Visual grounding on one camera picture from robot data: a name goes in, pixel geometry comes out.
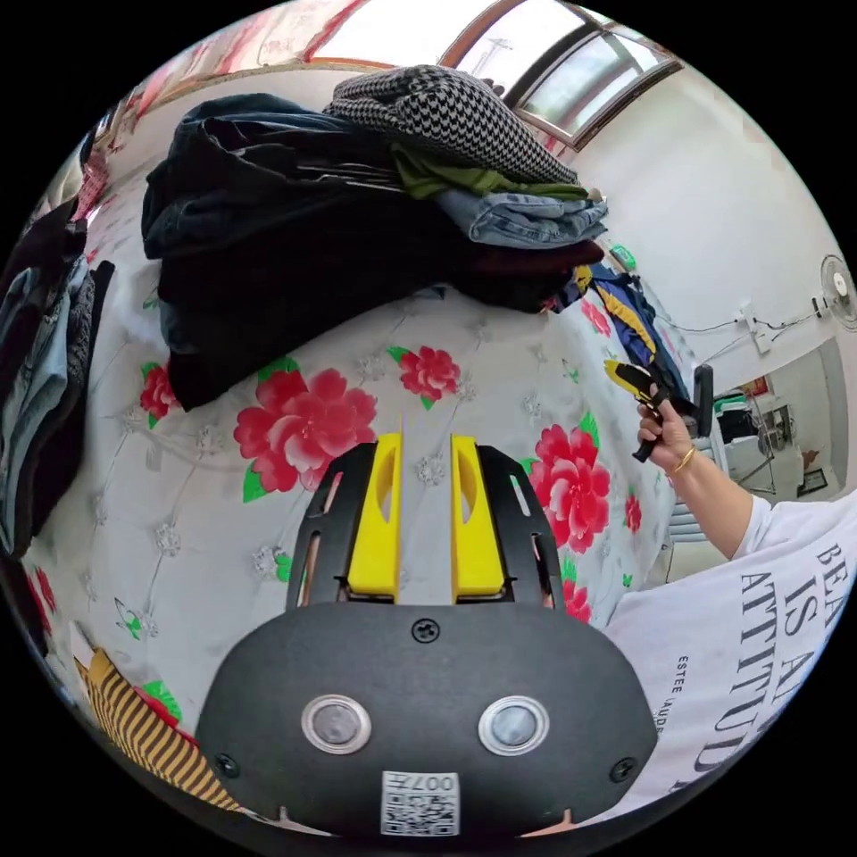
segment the wall fan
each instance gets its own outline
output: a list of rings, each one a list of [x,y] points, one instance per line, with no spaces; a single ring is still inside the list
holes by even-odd
[[[812,309],[818,318],[829,312],[846,330],[857,332],[857,290],[838,256],[825,256],[821,263],[821,291],[812,298]]]

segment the white bedsheet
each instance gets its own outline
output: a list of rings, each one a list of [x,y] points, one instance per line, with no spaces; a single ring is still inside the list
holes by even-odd
[[[279,375],[184,413],[165,386],[162,347],[134,341],[121,311],[133,295],[140,318],[157,313],[157,266],[139,234],[144,190],[134,179],[90,227],[94,263],[110,259],[117,272],[96,342],[85,459],[24,560],[36,589],[51,593],[54,660],[67,676],[74,620],[193,732],[229,648],[282,610],[308,487],[329,461],[320,453],[396,431],[403,416],[404,602],[449,601],[453,431],[547,478],[557,508],[573,485],[551,455],[571,443],[586,458],[588,433],[595,465],[581,467],[579,484],[603,488],[609,478],[609,491],[600,511],[584,491],[580,520],[595,525],[578,527],[576,549],[557,525],[568,611],[603,627],[623,593],[643,585],[675,497],[653,465],[631,457],[636,404],[604,374],[604,359],[624,352],[596,296],[535,317],[452,290],[389,305],[288,355]],[[440,393],[430,407],[418,395],[429,388]],[[296,416],[269,431],[301,390]],[[275,435],[289,440],[271,446]],[[265,491],[266,482],[284,489]]]

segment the green shirt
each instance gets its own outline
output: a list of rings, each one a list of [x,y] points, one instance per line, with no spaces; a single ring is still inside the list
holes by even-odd
[[[509,181],[502,173],[481,167],[451,167],[413,152],[399,143],[392,144],[395,165],[404,189],[415,199],[429,199],[451,187],[469,190],[476,196],[493,193],[550,196],[563,201],[586,199],[584,187],[563,184],[521,185]]]

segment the white t-shirt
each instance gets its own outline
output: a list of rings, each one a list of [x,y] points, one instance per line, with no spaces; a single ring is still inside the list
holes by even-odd
[[[755,498],[733,560],[628,593],[604,631],[640,678],[658,744],[615,818],[698,779],[777,717],[809,674],[857,572],[857,492]]]

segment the electrical wire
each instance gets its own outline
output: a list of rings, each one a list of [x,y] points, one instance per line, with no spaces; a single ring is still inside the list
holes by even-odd
[[[784,333],[786,333],[788,330],[791,330],[792,328],[796,328],[799,324],[803,324],[805,321],[809,321],[809,320],[810,320],[810,319],[812,319],[812,318],[815,318],[815,313],[812,313],[811,315],[804,316],[802,319],[798,319],[797,321],[790,321],[788,324],[786,324],[786,325],[785,325],[785,326],[784,326],[784,327],[779,331],[779,333],[777,333],[777,335],[776,335],[776,336],[771,337],[770,341],[771,341],[771,342],[776,342],[776,341],[777,341],[777,340],[778,340],[778,339],[779,339],[779,338],[780,338]]]
[[[706,357],[703,360],[703,363],[707,363],[708,361],[713,360],[715,357],[720,357],[720,355],[723,354],[723,352],[728,351],[733,345],[737,345],[739,342],[743,342],[745,339],[749,339],[749,338],[750,338],[750,334],[745,333],[742,336],[738,337],[737,339],[733,339],[728,345],[724,345],[719,351],[715,351],[714,354],[711,355],[711,357]]]
[[[753,317],[753,323],[762,324],[768,330],[779,330],[780,333],[784,333],[786,330],[790,330],[798,324],[803,324],[805,321],[808,321],[811,318],[815,317],[815,313],[811,312],[809,315],[804,316],[802,319],[797,319],[795,321],[783,321],[781,324],[772,324],[770,321],[764,321],[762,319],[757,319]],[[680,324],[676,324],[674,321],[670,321],[668,319],[661,319],[664,324],[668,324],[671,328],[675,330],[681,330],[685,333],[710,333],[713,330],[722,330],[723,328],[730,328],[733,324],[740,323],[739,321],[733,319],[732,321],[724,321],[721,324],[712,325],[709,328],[684,328]],[[773,337],[770,341],[773,342],[780,334],[777,333],[775,337]]]
[[[669,324],[671,328],[675,328],[676,330],[682,330],[685,333],[708,333],[710,330],[720,330],[721,328],[729,328],[733,324],[737,324],[737,321],[724,321],[722,324],[715,324],[710,328],[683,328],[680,324],[676,324],[673,321],[669,321],[667,319],[661,319],[664,324]]]

